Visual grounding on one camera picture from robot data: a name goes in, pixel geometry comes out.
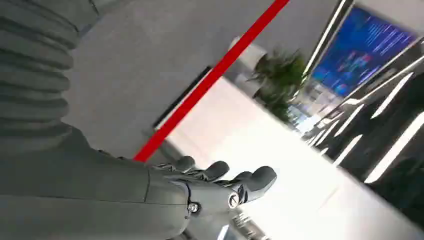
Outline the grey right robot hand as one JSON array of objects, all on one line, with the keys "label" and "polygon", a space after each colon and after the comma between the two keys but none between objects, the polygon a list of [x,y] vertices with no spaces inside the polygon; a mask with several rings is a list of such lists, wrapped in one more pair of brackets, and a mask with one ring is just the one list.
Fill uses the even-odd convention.
[{"label": "grey right robot hand", "polygon": [[219,161],[195,169],[183,156],[148,165],[91,148],[60,128],[0,131],[3,240],[166,240],[193,217],[262,197],[277,179],[269,166],[222,180]]}]

